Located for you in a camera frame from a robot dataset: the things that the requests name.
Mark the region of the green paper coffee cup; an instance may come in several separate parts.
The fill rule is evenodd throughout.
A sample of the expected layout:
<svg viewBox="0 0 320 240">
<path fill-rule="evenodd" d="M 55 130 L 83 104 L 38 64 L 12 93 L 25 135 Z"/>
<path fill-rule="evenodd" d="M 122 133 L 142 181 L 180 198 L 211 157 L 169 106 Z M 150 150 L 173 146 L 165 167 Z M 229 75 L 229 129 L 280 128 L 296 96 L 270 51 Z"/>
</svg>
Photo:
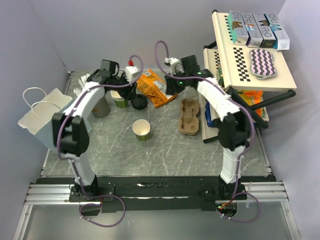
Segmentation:
<svg viewBox="0 0 320 240">
<path fill-rule="evenodd" d="M 140 142 L 145 142 L 150 138 L 150 123 L 145 119 L 138 119 L 133 123 L 132 131 Z"/>
</svg>

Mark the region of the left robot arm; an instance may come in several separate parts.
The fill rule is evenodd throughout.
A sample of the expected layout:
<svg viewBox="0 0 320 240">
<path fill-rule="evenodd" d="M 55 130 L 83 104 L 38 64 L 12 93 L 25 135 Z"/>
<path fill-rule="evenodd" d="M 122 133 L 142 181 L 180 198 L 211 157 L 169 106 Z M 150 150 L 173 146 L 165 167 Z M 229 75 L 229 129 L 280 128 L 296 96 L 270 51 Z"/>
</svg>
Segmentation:
<svg viewBox="0 0 320 240">
<path fill-rule="evenodd" d="M 88 160 L 90 137 L 85 120 L 107 92 L 116 91 L 124 100 L 133 99 L 142 73 L 143 67 L 135 66 L 131 59 L 124 70 L 117 62 L 103 59 L 100 68 L 86 78 L 74 102 L 63 112 L 52 116 L 53 144 L 57 155 L 71 165 L 75 191 L 87 201 L 98 197 L 99 186 Z"/>
</svg>

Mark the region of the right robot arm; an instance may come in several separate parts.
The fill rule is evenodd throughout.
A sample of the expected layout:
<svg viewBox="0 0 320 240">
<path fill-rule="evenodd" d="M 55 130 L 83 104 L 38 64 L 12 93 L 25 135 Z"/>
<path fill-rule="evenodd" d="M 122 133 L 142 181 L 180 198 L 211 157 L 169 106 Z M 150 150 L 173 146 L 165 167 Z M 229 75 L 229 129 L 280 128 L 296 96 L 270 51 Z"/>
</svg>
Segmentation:
<svg viewBox="0 0 320 240">
<path fill-rule="evenodd" d="M 217 114 L 213 124 L 218 129 L 217 138 L 223 147 L 220 177 L 225 182 L 218 187 L 218 193 L 223 199 L 230 199 L 236 193 L 233 183 L 241 177 L 241 159 L 254 133 L 252 118 L 243 106 L 234 102 L 222 89 L 208 69 L 200 69 L 194 55 L 181 59 L 166 57 L 164 64 L 170 68 L 165 76 L 166 94 L 174 95 L 186 87 L 193 87 Z"/>
</svg>

